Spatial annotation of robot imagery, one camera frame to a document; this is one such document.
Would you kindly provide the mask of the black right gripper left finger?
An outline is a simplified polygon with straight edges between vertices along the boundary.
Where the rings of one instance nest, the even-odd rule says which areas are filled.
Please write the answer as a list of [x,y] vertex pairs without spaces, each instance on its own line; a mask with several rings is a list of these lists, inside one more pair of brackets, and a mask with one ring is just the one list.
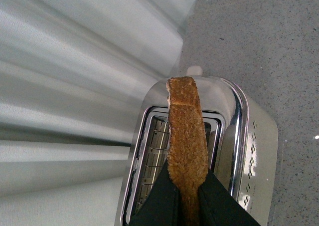
[[179,220],[180,195],[172,183],[165,162],[149,196],[129,222],[131,226],[176,226]]

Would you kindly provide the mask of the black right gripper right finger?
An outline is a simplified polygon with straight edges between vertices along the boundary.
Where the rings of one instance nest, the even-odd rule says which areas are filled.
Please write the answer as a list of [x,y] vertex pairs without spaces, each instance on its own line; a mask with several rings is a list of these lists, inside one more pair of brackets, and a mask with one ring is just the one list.
[[201,226],[258,226],[228,193],[211,170],[205,182],[199,187]]

